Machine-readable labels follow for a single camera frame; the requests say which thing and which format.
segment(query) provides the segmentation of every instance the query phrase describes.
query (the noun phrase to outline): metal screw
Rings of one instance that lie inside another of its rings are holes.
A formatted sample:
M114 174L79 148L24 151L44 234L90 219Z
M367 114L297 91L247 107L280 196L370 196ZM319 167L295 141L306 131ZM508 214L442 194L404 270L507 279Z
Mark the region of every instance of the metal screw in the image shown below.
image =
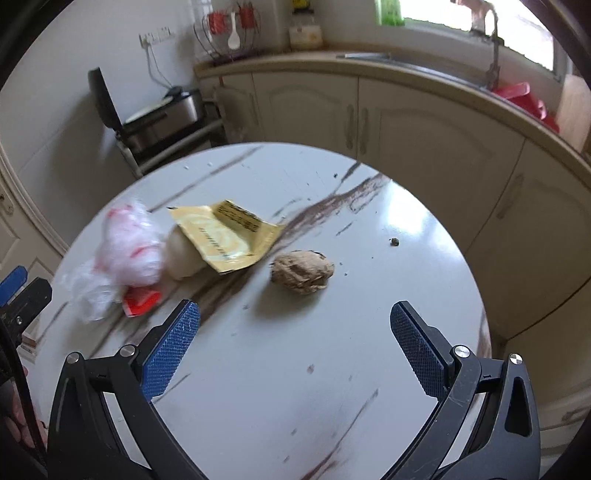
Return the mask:
M76 352L73 352L66 357L66 362L69 364L75 364L78 360L80 360L80 355L78 355Z
M521 358L521 355L519 355L517 353L510 354L509 360L511 360L511 363L513 363L515 365L521 365L523 363L523 359Z
M467 346L458 345L453 351L460 358L468 358L470 356L470 349Z
M135 353L134 345L125 345L119 350L119 354L124 357L132 356Z

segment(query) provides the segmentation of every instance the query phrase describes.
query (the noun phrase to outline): open black lid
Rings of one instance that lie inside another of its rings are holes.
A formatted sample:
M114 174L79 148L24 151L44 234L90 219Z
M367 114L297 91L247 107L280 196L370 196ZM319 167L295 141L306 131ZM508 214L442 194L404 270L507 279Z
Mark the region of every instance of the open black lid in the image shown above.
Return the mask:
M88 72L88 85L93 99L95 100L96 109L99 112L100 119L106 127L119 132L122 130L121 120L113 105L113 100L107 90L107 85L100 68Z

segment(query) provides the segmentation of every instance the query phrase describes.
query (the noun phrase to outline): human hand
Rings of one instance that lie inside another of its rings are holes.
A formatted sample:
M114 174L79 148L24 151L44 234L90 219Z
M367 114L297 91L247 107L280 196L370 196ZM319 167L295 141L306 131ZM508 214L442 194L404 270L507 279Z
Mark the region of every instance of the human hand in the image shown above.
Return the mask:
M27 368L23 366L22 369L25 372L25 376L27 376L29 373ZM31 432L29 432L27 421L25 420L21 399L18 395L17 386L14 380L12 381L11 415L4 417L4 421L6 422L8 430L10 430L12 436L17 442L22 442L29 448L35 448L35 445L33 444L33 438L31 437ZM41 439L43 440L43 443L45 446L47 446L47 428L45 427L45 424L41 420L37 420L37 427L41 433Z

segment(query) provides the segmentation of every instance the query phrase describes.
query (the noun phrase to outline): dish rack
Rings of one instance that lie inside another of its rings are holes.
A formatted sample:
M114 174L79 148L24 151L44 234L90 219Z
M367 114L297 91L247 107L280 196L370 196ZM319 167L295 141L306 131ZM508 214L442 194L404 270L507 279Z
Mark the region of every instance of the dish rack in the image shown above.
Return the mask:
M236 31L240 37L240 46L236 50L228 46L232 33L232 13L236 16ZM201 32L197 25L193 25L195 37L214 65L230 63L256 53L256 44L261 36L261 14L250 2L237 3L204 15Z

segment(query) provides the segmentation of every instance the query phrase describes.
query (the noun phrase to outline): white table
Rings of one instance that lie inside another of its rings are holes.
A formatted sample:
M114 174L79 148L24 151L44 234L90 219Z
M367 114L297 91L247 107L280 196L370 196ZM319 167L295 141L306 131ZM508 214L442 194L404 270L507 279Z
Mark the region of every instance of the white table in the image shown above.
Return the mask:
M208 270L174 285L146 319L115 314L85 323L73 317L59 279L92 257L106 211L132 197L148 206L163 233L173 227L166 207L231 199L287 225L276 251L322 252L335 275L325 291L301 297L269 282L269 257L248 271L220 278ZM481 354L489 348L476 284L433 215L375 170L300 145L233 145L157 170L92 220L54 283L29 376L44 420L69 352L113 355L139 343L179 300L198 302L202 326L154 403L211 480L379 479L436 404L390 330L397 301L408 300L452 345ZM131 457L143 463L113 398L109 404ZM468 433L450 455L457 457Z

